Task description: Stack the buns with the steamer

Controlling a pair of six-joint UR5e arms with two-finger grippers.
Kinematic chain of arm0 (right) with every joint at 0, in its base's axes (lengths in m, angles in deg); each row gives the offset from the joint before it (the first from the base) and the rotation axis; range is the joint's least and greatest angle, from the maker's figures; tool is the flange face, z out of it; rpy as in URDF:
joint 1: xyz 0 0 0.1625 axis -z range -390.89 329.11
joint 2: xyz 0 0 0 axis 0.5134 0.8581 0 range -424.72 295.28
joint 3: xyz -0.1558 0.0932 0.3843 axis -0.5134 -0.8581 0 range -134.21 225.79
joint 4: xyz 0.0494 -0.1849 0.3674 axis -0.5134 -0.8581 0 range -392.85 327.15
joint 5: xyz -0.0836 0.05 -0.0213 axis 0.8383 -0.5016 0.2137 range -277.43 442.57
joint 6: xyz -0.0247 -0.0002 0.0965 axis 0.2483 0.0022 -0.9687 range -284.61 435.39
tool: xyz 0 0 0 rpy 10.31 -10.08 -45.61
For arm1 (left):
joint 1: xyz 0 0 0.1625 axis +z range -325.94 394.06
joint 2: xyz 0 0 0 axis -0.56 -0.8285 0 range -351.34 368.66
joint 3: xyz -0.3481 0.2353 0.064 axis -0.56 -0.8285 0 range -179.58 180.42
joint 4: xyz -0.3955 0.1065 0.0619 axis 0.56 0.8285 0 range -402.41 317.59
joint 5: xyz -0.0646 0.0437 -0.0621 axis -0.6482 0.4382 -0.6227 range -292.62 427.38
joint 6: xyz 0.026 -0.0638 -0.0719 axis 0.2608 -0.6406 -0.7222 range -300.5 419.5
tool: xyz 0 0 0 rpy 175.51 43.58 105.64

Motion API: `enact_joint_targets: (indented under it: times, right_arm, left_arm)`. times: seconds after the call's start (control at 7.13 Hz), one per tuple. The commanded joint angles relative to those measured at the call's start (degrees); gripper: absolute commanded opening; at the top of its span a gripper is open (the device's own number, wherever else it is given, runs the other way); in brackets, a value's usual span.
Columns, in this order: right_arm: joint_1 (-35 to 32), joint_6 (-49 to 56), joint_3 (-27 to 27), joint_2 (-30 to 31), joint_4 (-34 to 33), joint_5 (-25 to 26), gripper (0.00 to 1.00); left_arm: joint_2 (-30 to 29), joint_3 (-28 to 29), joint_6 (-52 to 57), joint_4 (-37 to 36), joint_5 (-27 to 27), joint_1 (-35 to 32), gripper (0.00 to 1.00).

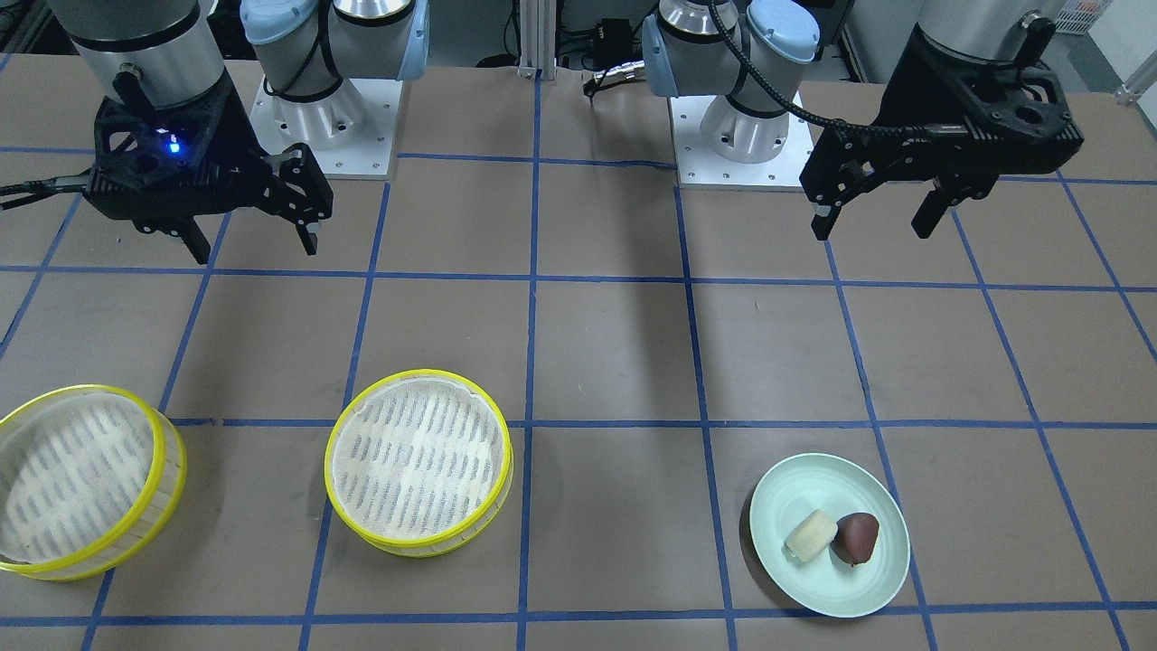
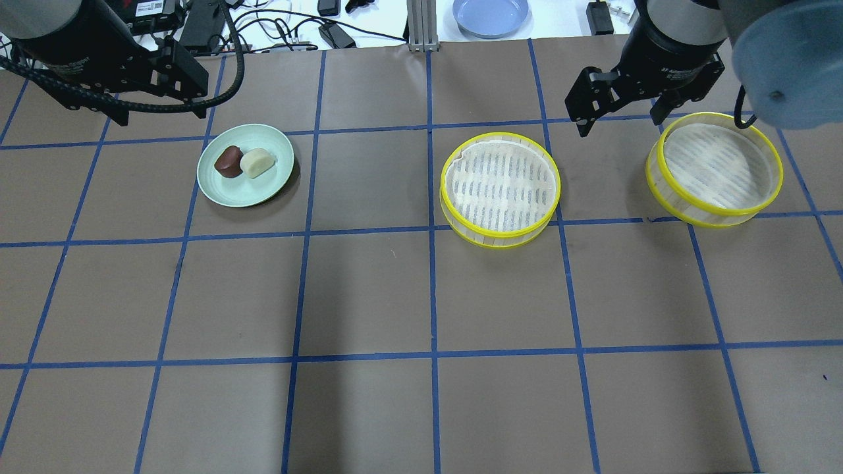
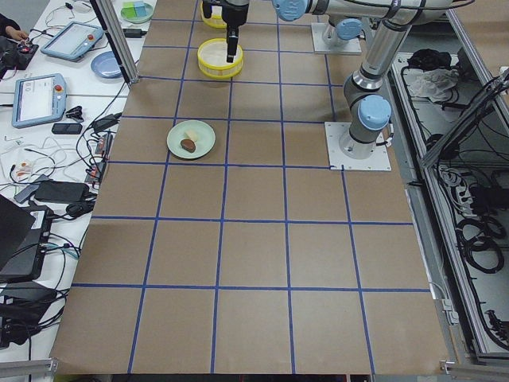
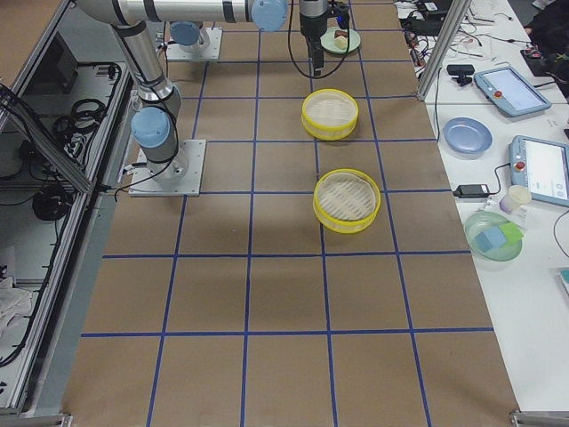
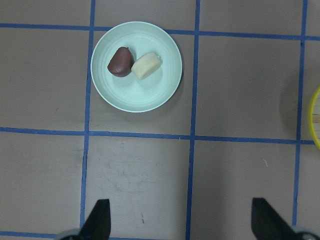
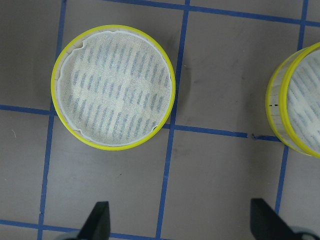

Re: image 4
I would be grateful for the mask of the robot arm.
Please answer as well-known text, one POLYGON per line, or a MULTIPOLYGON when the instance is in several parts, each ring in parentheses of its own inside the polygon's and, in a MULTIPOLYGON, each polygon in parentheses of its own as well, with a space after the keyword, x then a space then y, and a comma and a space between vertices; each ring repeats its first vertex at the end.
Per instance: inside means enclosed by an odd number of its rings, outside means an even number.
POLYGON ((170 23, 170 35, 172 41, 186 52, 200 52, 210 44, 210 38, 200 22, 173 21, 170 23))
POLYGON ((145 107, 162 104, 175 124, 177 110, 171 110, 169 100, 180 99, 171 80, 158 59, 156 48, 147 31, 148 22, 204 21, 222 23, 252 22, 265 32, 279 30, 285 20, 293 18, 293 7, 299 6, 301 34, 305 39, 309 72, 299 68, 292 53, 290 61, 302 76, 322 79, 324 47, 321 37, 334 19, 340 29, 349 30, 350 9, 342 1, 78 1, 78 7, 91 18, 108 24, 126 59, 129 70, 139 85, 138 97, 145 107))

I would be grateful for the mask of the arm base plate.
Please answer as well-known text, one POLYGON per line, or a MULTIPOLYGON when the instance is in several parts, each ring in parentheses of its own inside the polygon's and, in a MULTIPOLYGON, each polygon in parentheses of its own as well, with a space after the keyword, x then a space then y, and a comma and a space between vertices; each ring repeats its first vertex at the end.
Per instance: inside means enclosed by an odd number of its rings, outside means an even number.
POLYGON ((177 157, 157 177, 158 165, 150 163, 135 168, 134 184, 128 188, 131 197, 197 197, 203 176, 206 140, 184 140, 179 145, 177 157))
POLYGON ((217 61, 220 55, 220 44, 222 38, 221 28, 203 28, 209 38, 210 44, 207 48, 200 52, 186 52, 175 44, 168 44, 167 56, 168 59, 174 62, 203 62, 203 61, 217 61))

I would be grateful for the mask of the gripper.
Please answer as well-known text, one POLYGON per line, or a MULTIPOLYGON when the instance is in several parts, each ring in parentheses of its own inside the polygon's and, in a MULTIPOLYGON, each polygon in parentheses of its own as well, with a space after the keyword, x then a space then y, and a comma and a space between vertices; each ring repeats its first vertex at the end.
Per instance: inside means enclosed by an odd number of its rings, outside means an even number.
MULTIPOLYGON (((327 30, 328 2, 300 0, 300 26, 304 36, 322 36, 327 30)), ((324 68, 324 49, 321 39, 309 38, 309 66, 312 77, 320 77, 324 68)))

